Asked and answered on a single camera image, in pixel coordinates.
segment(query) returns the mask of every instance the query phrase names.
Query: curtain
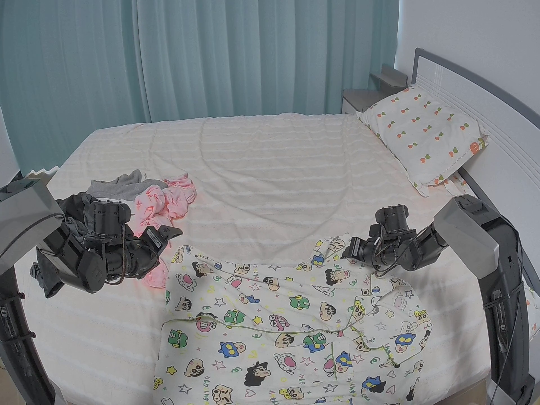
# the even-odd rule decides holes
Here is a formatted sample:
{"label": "curtain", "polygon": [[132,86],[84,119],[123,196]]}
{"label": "curtain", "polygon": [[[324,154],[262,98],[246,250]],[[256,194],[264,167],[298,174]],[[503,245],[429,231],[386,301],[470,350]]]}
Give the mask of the curtain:
{"label": "curtain", "polygon": [[21,169],[92,131],[339,113],[393,65],[399,0],[0,0],[0,106]]}

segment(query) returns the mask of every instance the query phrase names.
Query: pillow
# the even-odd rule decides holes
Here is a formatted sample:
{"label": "pillow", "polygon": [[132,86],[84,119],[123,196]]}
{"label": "pillow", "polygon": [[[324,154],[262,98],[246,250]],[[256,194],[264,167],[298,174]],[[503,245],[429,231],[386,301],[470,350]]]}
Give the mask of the pillow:
{"label": "pillow", "polygon": [[401,162],[424,197],[428,185],[442,183],[488,144],[474,118],[414,84],[359,113],[359,118]]}

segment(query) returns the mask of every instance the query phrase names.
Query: headboard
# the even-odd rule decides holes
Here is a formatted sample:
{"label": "headboard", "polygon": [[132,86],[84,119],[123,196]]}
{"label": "headboard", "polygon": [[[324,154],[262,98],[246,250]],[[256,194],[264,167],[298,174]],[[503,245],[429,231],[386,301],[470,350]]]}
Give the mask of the headboard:
{"label": "headboard", "polygon": [[475,117],[490,134],[487,148],[460,173],[482,200],[517,228],[528,285],[540,293],[540,116],[488,80],[417,48],[412,82]]}

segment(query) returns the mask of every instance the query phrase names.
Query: nightstand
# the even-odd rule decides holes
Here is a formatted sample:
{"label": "nightstand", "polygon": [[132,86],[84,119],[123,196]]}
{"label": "nightstand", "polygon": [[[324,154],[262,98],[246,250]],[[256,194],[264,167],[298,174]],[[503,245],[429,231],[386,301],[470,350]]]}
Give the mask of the nightstand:
{"label": "nightstand", "polygon": [[341,102],[342,114],[355,114],[357,111],[364,112],[379,100],[394,95],[407,87],[407,75],[387,64],[382,65],[380,73],[370,72],[369,76],[377,83],[378,90],[344,90]]}

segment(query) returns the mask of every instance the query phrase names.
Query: bed sheet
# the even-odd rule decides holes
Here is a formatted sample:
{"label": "bed sheet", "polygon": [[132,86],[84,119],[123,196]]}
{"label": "bed sheet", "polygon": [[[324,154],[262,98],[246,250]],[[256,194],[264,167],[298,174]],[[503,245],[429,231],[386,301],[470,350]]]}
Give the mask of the bed sheet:
{"label": "bed sheet", "polygon": [[[390,204],[406,204],[409,226],[422,229],[450,198],[442,186],[422,198],[397,159],[349,114],[99,130],[48,187],[55,198],[65,198],[86,190],[91,179],[111,180],[135,168],[149,178],[187,171],[198,196],[175,223],[184,231],[179,244],[238,263],[295,266],[318,236],[366,236],[375,211]],[[164,290],[127,280],[93,295],[64,287],[45,300],[29,275],[35,259],[33,249],[17,263],[19,287],[40,357],[66,399],[78,405],[151,403]],[[421,271],[394,272],[415,288],[434,321],[417,403],[435,403],[485,377],[490,357],[477,281],[453,251]]]}

